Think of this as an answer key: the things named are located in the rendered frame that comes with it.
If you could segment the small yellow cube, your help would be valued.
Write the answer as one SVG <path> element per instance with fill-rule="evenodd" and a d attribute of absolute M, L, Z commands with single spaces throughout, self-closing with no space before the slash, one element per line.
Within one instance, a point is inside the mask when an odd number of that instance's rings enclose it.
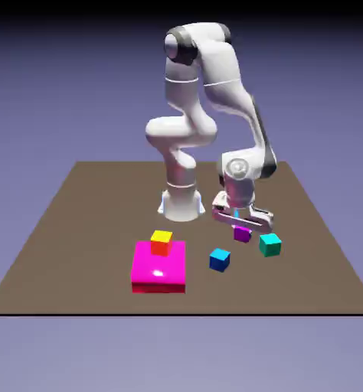
<path fill-rule="evenodd" d="M 151 254 L 156 256 L 168 256 L 172 248 L 171 231 L 155 230 L 150 239 Z"/>

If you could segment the small blue cube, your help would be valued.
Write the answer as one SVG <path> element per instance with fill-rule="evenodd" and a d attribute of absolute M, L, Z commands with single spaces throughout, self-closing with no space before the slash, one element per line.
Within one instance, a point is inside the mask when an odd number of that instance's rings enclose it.
<path fill-rule="evenodd" d="M 230 264 L 231 253 L 220 248 L 214 249 L 210 254 L 209 267 L 218 272 L 224 272 Z"/>

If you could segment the small purple cube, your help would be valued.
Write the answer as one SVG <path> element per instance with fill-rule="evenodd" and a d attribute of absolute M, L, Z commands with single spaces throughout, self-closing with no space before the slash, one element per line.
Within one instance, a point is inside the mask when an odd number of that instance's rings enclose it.
<path fill-rule="evenodd" d="M 234 226 L 233 230 L 234 230 L 234 240 L 242 243 L 248 243 L 250 241 L 252 230 L 246 227 L 239 227 L 239 226 Z"/>

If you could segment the small teal cube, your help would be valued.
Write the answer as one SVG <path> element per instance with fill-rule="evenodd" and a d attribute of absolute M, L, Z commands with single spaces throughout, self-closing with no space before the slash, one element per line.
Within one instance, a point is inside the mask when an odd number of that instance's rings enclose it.
<path fill-rule="evenodd" d="M 265 256 L 277 256 L 282 248 L 282 240 L 275 234 L 262 234 L 259 240 L 260 252 Z"/>

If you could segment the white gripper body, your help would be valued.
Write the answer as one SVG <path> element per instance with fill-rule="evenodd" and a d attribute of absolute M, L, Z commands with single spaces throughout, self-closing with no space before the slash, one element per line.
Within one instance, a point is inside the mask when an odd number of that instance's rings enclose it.
<path fill-rule="evenodd" d="M 232 227 L 243 227 L 260 234 L 273 230 L 273 213 L 250 204 L 246 209 L 231 207 L 225 191 L 220 191 L 212 203 L 212 216 L 221 223 Z"/>

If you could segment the large magenta box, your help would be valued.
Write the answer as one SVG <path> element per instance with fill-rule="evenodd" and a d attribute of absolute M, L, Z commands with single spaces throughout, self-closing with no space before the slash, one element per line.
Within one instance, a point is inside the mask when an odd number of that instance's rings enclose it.
<path fill-rule="evenodd" d="M 168 256 L 152 254 L 149 241 L 138 241 L 132 260 L 133 293 L 185 293 L 186 247 L 174 241 Z"/>

